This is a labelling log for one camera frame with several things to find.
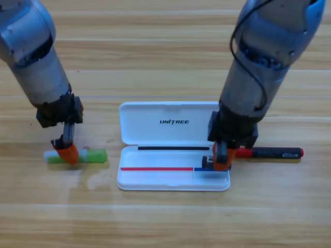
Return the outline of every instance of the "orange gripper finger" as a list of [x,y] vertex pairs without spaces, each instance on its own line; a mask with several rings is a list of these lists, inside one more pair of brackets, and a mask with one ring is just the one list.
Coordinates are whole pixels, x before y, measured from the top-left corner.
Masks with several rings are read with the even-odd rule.
[[55,147],[54,149],[57,151],[60,158],[68,164],[75,165],[78,163],[78,150],[74,144],[71,144],[71,146],[66,149],[57,150]]
[[213,166],[214,166],[214,170],[216,171],[224,171],[226,169],[228,169],[232,163],[232,160],[234,159],[237,149],[228,149],[228,161],[226,162],[226,164],[222,164],[222,163],[216,163],[216,158],[215,158],[215,150],[216,150],[216,144],[214,143],[213,145]]

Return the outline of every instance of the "black cable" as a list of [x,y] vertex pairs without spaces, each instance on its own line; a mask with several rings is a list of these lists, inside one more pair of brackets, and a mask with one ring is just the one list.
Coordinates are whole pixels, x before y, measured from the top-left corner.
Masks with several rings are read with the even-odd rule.
[[242,20],[238,23],[238,25],[236,26],[235,30],[233,31],[232,33],[232,36],[231,36],[231,40],[230,40],[230,50],[231,50],[231,53],[234,57],[234,59],[237,61],[237,63],[256,81],[256,83],[259,85],[259,87],[261,88],[262,90],[262,95],[263,95],[263,98],[261,99],[261,106],[260,107],[257,107],[256,110],[261,110],[263,109],[266,104],[267,104],[267,100],[268,100],[268,96],[267,96],[267,92],[265,91],[265,88],[264,86],[262,85],[262,83],[257,79],[256,76],[253,75],[253,73],[251,73],[244,65],[243,63],[240,62],[240,60],[238,59],[237,55],[235,55],[234,51],[233,51],[233,40],[234,40],[234,37],[237,33],[237,31],[239,30],[240,26],[250,17],[250,15],[252,13],[254,13],[255,11],[257,11],[258,9],[262,8],[263,6],[269,4],[270,2],[272,2],[273,0],[267,0],[265,1],[264,3],[260,4],[260,5],[257,5],[255,8],[251,9],[243,18]]

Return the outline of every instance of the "pen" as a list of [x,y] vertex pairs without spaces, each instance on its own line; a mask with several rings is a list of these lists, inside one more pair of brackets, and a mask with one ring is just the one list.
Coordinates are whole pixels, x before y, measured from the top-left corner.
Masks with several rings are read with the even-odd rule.
[[237,158],[299,159],[304,150],[298,147],[241,147],[236,152]]

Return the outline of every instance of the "wooden table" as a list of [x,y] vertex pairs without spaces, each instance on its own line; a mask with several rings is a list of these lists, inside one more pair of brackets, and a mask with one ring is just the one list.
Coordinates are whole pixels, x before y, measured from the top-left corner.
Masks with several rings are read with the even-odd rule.
[[244,0],[43,0],[55,47],[84,104],[79,147],[105,164],[47,166],[62,125],[0,64],[1,247],[331,247],[331,4],[289,72],[257,146],[303,147],[300,163],[235,161],[225,192],[126,192],[116,185],[125,101],[217,101]]

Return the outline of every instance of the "blue line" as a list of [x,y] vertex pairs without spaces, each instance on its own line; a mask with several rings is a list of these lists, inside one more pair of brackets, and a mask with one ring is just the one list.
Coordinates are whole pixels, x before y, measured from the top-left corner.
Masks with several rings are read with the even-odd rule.
[[214,169],[204,169],[204,168],[194,168],[195,172],[227,172],[227,170],[214,170]]

